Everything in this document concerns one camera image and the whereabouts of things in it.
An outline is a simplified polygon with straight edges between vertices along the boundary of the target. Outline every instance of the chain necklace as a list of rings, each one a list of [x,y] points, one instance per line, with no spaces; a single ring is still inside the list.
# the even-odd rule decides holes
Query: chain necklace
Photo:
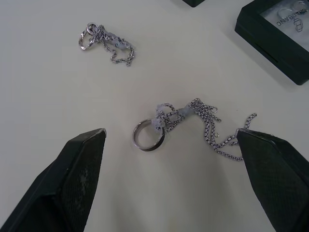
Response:
[[[171,112],[164,113],[163,108],[168,107],[171,109]],[[215,132],[215,121],[221,122],[221,119],[216,117],[214,113],[217,113],[218,109],[214,106],[204,104],[199,98],[194,99],[184,108],[176,110],[171,104],[165,103],[158,105],[156,109],[156,117],[152,119],[152,125],[156,128],[156,130],[163,129],[166,132],[170,132],[173,130],[179,123],[181,123],[186,116],[189,114],[196,114],[200,116],[200,118],[205,123],[205,133],[204,138],[205,141],[213,147],[215,152],[220,155],[223,155],[226,158],[235,160],[235,161],[242,161],[242,157],[237,157],[230,155],[224,151],[219,150],[220,148],[229,144],[230,146],[238,145],[237,141],[233,141],[236,139],[236,134],[228,136],[223,142],[220,144],[216,143],[215,138],[219,137],[219,134]],[[245,129],[248,129],[252,119],[254,119],[257,114],[251,114],[244,125]]]
[[[83,45],[83,39],[89,34],[92,38],[89,40],[90,43],[86,46]],[[135,52],[133,46],[126,41],[125,39],[121,39],[120,37],[107,32],[104,26],[96,25],[95,23],[88,23],[86,30],[84,30],[79,38],[79,46],[82,50],[87,50],[92,47],[94,44],[102,43],[105,50],[112,53],[111,61],[115,64],[118,63],[126,63],[127,66],[131,66],[131,62],[135,56]],[[117,52],[115,49],[111,49],[107,46],[107,44],[111,44],[121,50],[128,49],[130,53],[126,59],[116,59]]]

